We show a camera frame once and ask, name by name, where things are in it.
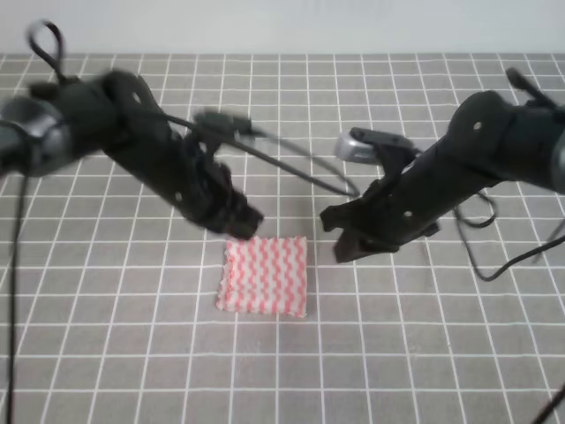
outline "gray grid mat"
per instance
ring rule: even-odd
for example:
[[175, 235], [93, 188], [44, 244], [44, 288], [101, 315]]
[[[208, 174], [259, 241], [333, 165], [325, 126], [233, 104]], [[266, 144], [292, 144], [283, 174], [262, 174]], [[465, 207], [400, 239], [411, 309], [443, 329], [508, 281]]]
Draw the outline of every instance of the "gray grid mat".
[[[354, 125], [404, 132], [426, 148], [475, 91], [522, 102], [503, 76], [508, 66], [565, 102], [565, 55], [77, 55], [67, 72], [112, 65], [141, 72], [171, 114], [218, 105], [250, 113], [328, 160]], [[48, 76], [31, 57], [0, 57], [0, 96]], [[446, 216], [443, 231], [399, 254], [336, 266], [337, 233], [324, 233], [317, 215], [344, 198], [236, 152], [222, 159], [265, 213], [260, 235], [308, 237], [307, 318], [217, 311], [222, 238], [93, 156], [32, 184], [18, 423], [519, 424], [565, 381], [564, 248], [485, 284]], [[360, 188], [377, 175], [340, 166]], [[0, 192], [4, 266], [17, 183], [7, 178]], [[562, 197], [529, 185], [490, 194], [501, 219], [472, 233], [485, 268], [536, 246], [565, 215]], [[474, 217], [490, 212], [465, 206]], [[4, 309], [6, 285], [4, 276]], [[565, 409], [554, 422], [565, 424]]]

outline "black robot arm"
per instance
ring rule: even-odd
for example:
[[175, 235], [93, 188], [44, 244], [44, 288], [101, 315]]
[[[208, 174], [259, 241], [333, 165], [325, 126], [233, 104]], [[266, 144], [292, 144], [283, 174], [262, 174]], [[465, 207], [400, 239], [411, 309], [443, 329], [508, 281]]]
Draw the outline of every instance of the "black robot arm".
[[459, 204], [502, 181], [565, 193], [565, 111], [516, 71], [508, 77], [534, 100], [513, 106], [492, 91], [474, 94], [456, 111], [446, 135], [421, 155], [400, 136], [351, 130], [353, 140], [374, 149], [385, 177], [361, 198], [321, 213], [324, 230], [343, 229], [337, 261], [393, 253], [431, 236], [439, 230], [438, 218], [452, 209], [457, 215]]

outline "wire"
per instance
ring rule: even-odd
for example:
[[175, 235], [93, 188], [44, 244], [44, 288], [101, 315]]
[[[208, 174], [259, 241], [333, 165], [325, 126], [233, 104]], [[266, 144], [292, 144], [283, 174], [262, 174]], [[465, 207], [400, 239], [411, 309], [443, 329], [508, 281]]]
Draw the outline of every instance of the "wire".
[[24, 175], [18, 196], [15, 223], [11, 236], [11, 263], [10, 263], [10, 303], [9, 303], [9, 341], [8, 341], [8, 390], [6, 392], [6, 424], [14, 422], [14, 383], [15, 383], [15, 360], [16, 360], [16, 319], [18, 317], [18, 262], [19, 262], [19, 233], [23, 223], [24, 210], [26, 208], [26, 194], [29, 186], [28, 172]]
[[[353, 184], [353, 182], [349, 178], [345, 177], [339, 170], [334, 168], [331, 164], [326, 163], [324, 160], [320, 159], [319, 157], [313, 156], [312, 154], [306, 153], [305, 155], [307, 157], [311, 158], [313, 161], [315, 160], [315, 162], [317, 164], [322, 166], [324, 169], [331, 171], [340, 180], [342, 180], [344, 183], [346, 183], [347, 185], [352, 187], [351, 191], [342, 190], [339, 187], [335, 187], [333, 185], [330, 185], [330, 184], [326, 183], [325, 181], [322, 181], [321, 179], [318, 179], [316, 177], [312, 177], [312, 176], [306, 174], [305, 172], [298, 170], [298, 169], [294, 168], [293, 166], [288, 165], [287, 163], [280, 162], [280, 161], [274, 159], [273, 157], [261, 152], [260, 150], [257, 150], [256, 148], [252, 148], [250, 146], [247, 146], [245, 143], [242, 143], [241, 141], [238, 141], [234, 138], [228, 137], [225, 134], [221, 134], [219, 132], [212, 131], [212, 130], [206, 128], [205, 126], [196, 125], [196, 124], [194, 124], [190, 121], [187, 121], [185, 119], [182, 119], [180, 117], [173, 117], [172, 115], [167, 115], [166, 113], [153, 112], [153, 111], [148, 111], [148, 110], [127, 110], [126, 113], [132, 113], [134, 115], [140, 115], [142, 117], [162, 119], [162, 120], [165, 120], [165, 121], [169, 121], [173, 124], [185, 126], [186, 128], [188, 128], [188, 129], [190, 129], [190, 130], [192, 130], [196, 133], [201, 133], [204, 136], [208, 136], [210, 138], [216, 138], [217, 140], [219, 140], [223, 144], [227, 144], [227, 145], [232, 146], [234, 148], [238, 148], [240, 150], [243, 150], [244, 152], [246, 152], [250, 155], [258, 157], [262, 161], [270, 163], [270, 164], [276, 166], [277, 168], [280, 168], [281, 170], [285, 170], [285, 171], [289, 172], [290, 174], [295, 175], [296, 177], [299, 177], [299, 178], [303, 179], [304, 181], [306, 181], [308, 183], [314, 184], [315, 186], [323, 188], [324, 190], [327, 190], [327, 191], [329, 191], [333, 194], [338, 194], [340, 196], [353, 197], [353, 198], [358, 197], [359, 194], [360, 194], [358, 188], [355, 186], [355, 184]], [[282, 144], [285, 147], [288, 147], [290, 149], [294, 149], [294, 151], [305, 152], [305, 150], [301, 149], [299, 146], [297, 146], [293, 143], [290, 143], [287, 140], [279, 139], [277, 137], [274, 137], [272, 140], [273, 141], [281, 141]]]
[[[44, 49], [39, 47], [39, 44], [37, 44], [37, 42], [35, 41], [35, 36], [44, 27], [46, 27], [55, 37], [56, 57], [52, 57]], [[51, 69], [55, 72], [56, 78], [59, 83], [65, 83], [67, 81], [67, 77], [63, 75], [64, 38], [61, 34], [61, 30], [57, 27], [57, 25], [55, 25], [53, 22], [49, 22], [48, 20], [40, 20], [38, 22], [35, 22], [27, 30], [27, 43], [29, 44], [29, 47], [33, 51], [33, 53], [43, 59], [43, 61], [51, 67]]]
[[283, 139], [277, 135], [271, 134], [269, 132], [264, 132], [262, 130], [256, 131], [256, 136], [265, 137], [265, 139], [273, 142], [274, 144], [280, 144], [281, 146], [287, 148], [288, 150], [298, 153], [299, 155], [312, 160], [313, 163], [317, 164], [324, 170], [330, 171], [332, 174], [336, 175], [339, 179], [341, 179], [344, 183], [351, 187], [351, 191], [354, 195], [348, 195], [349, 197], [358, 197], [361, 193], [357, 189], [357, 187], [335, 166], [331, 163], [328, 163], [321, 159], [318, 156], [312, 154], [312, 152], [306, 150], [305, 148], [301, 148], [299, 145], [291, 143], [290, 141]]
[[565, 384], [561, 387], [561, 390], [555, 393], [555, 396], [544, 406], [544, 409], [539, 412], [538, 416], [531, 424], [543, 424], [546, 422], [549, 416], [557, 411], [557, 406], [559, 406], [563, 399], [565, 399]]
[[[561, 222], [557, 224], [555, 229], [551, 231], [551, 234], [547, 238], [547, 241], [554, 241], [559, 235], [559, 233], [563, 231], [564, 228], [565, 228], [565, 219], [561, 220]], [[541, 254], [537, 254], [536, 257], [533, 258], [532, 262], [536, 264], [539, 262], [540, 259], [541, 259]]]
[[463, 216], [463, 213], [461, 212], [461, 209], [459, 207], [454, 208], [453, 213], [456, 217], [457, 232], [459, 233], [459, 237], [461, 238], [461, 241], [463, 242], [463, 246], [464, 246], [465, 250], [467, 251], [467, 254], [469, 255], [469, 260], [471, 261], [471, 266], [473, 267], [473, 271], [475, 272], [475, 275], [478, 276], [481, 280], [487, 281], [487, 282], [493, 281], [496, 278], [498, 278], [499, 276], [501, 276], [506, 270], [508, 270], [508, 268], [512, 267], [513, 265], [516, 265], [518, 262], [521, 262], [525, 259], [531, 258], [532, 256], [535, 256], [536, 254], [541, 254], [541, 253], [545, 252], [546, 250], [549, 250], [549, 249], [556, 247], [556, 246], [565, 242], [565, 236], [556, 238], [555, 240], [548, 241], [547, 243], [545, 243], [542, 246], [538, 246], [538, 247], [536, 247], [536, 248], [534, 248], [534, 249], [532, 249], [532, 250], [530, 250], [530, 251], [528, 251], [524, 254], [519, 254], [515, 258], [506, 262], [504, 265], [502, 265], [496, 271], [494, 271], [494, 273], [492, 275], [486, 276], [483, 273], [483, 271], [481, 271], [478, 267], [477, 259], [475, 258], [475, 254], [473, 253], [471, 246], [469, 244], [469, 240], [467, 239], [467, 236], [465, 235], [465, 233], [463, 231], [463, 225], [465, 224], [465, 225], [467, 225], [471, 228], [486, 228], [489, 225], [491, 225], [492, 223], [494, 223], [494, 221], [496, 220], [496, 218], [498, 216], [498, 208], [497, 208], [496, 202], [494, 202], [492, 199], [490, 199], [485, 194], [478, 193], [478, 197], [480, 199], [482, 199], [483, 201], [489, 203], [493, 207], [493, 215], [490, 218], [488, 218], [486, 221], [484, 221], [482, 223], [474, 223], [473, 221], [469, 221], [469, 219], [467, 219]]

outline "red and white cloth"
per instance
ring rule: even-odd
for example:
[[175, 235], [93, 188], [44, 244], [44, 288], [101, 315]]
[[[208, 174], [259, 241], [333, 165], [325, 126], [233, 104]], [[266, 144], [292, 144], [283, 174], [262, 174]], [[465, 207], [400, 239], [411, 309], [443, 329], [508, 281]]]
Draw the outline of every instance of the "red and white cloth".
[[216, 305], [223, 311], [306, 315], [306, 237], [229, 240]]

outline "white wall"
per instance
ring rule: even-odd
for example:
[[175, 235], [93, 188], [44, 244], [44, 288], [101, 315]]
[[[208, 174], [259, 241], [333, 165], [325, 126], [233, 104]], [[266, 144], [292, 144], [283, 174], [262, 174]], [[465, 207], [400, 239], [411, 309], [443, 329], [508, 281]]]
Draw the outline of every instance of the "white wall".
[[40, 18], [77, 52], [565, 51], [565, 0], [0, 0], [0, 10], [7, 52], [26, 51], [24, 30]]

